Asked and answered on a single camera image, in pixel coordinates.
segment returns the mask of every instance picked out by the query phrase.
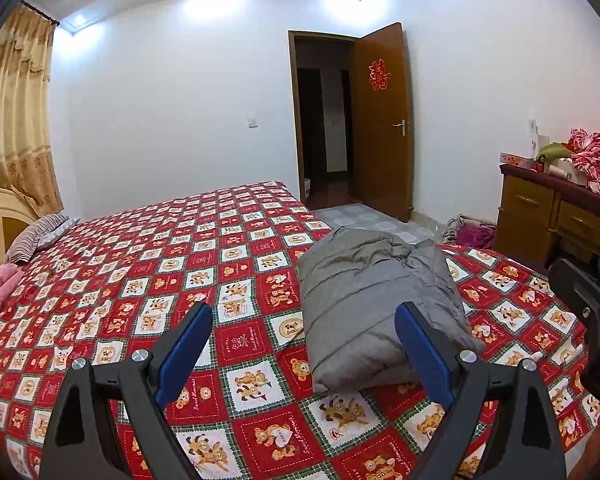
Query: red checkered bedspread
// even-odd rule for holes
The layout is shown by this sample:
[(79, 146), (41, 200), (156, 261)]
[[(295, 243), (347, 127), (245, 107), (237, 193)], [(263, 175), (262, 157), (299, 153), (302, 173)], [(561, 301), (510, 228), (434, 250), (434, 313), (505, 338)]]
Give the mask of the red checkered bedspread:
[[(67, 364), (149, 348), (187, 309), (214, 330), (167, 420), (203, 478), (401, 478), (442, 410), (414, 384), (312, 395), (294, 264), (329, 227), (278, 182), (218, 190), (79, 224), (35, 257), (0, 314), (0, 444), (29, 478)], [(485, 357), (542, 352), (564, 447), (594, 424), (582, 327), (536, 274), (498, 254), (443, 247)], [(121, 403), (112, 404), (135, 478), (150, 478)], [(329, 416), (337, 410), (354, 414)], [(484, 449), (485, 405), (463, 463)]]

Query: striped pillow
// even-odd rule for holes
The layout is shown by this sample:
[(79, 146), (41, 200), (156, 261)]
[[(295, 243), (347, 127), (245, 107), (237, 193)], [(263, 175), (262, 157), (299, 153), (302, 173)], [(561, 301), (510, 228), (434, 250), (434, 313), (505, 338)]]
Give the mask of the striped pillow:
[(17, 265), (29, 263), (38, 247), (40, 237), (50, 233), (68, 219), (69, 217), (65, 215), (53, 213), (33, 222), (13, 241), (13, 244), (4, 255), (4, 262)]
[(64, 235), (65, 232), (67, 232), (69, 229), (71, 229), (79, 221), (80, 221), (79, 218), (69, 218), (60, 227), (56, 227), (49, 234), (46, 234), (43, 237), (40, 237), (36, 251), (41, 251), (42, 249), (48, 249), (49, 247), (51, 247), (53, 244), (55, 244), (58, 241), (58, 238), (60, 238), (62, 235)]

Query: dresser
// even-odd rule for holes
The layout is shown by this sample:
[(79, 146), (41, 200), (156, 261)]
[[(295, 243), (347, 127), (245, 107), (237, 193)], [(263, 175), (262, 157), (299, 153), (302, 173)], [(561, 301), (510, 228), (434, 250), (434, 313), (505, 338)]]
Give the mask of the dresser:
[(500, 172), (494, 250), (544, 273), (564, 253), (587, 264), (600, 255), (600, 195), (509, 164)]

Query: door frame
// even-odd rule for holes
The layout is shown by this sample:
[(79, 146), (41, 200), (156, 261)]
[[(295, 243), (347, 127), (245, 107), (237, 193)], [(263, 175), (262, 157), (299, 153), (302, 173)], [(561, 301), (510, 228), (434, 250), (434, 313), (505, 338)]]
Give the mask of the door frame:
[(304, 193), (304, 158), (302, 158), (302, 126), (300, 124), (300, 95), (298, 92), (298, 62), (296, 60), (296, 38), (313, 38), (314, 40), (333, 40), (354, 43), (360, 38), (328, 34), (326, 32), (309, 32), (306, 30), (289, 31), (289, 57), (291, 60), (291, 88), (294, 96), (294, 116), (296, 120), (296, 150), (298, 151), (298, 186), (300, 202), (306, 204)]

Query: gray pillow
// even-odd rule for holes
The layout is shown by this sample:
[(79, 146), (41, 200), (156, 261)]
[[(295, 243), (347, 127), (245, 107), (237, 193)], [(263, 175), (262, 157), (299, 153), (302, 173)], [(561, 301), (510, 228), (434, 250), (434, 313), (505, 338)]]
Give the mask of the gray pillow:
[(64, 235), (69, 229), (71, 229), (74, 225), (76, 225), (80, 221), (79, 218), (69, 218), (66, 222), (63, 222), (60, 226), (56, 227), (50, 233), (40, 237), (38, 240), (38, 246), (36, 247), (37, 251), (41, 251), (42, 249), (48, 249), (53, 244), (55, 244), (59, 238)]
[(471, 334), (446, 257), (385, 232), (340, 228), (298, 261), (306, 349), (314, 392), (417, 382), (394, 328), (413, 301), (458, 349), (484, 350)]

